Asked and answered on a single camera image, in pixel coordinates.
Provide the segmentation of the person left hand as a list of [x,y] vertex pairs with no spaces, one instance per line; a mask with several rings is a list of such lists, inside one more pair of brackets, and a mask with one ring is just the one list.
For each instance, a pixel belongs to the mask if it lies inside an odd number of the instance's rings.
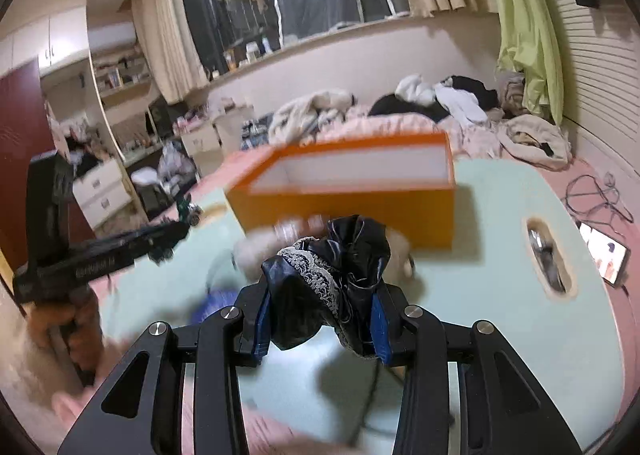
[[79,307],[71,303],[43,303],[32,308],[27,319],[29,336],[40,348],[52,345],[52,329],[67,325],[74,326],[65,340],[70,359],[83,371],[95,371],[104,346],[98,298],[92,290]]

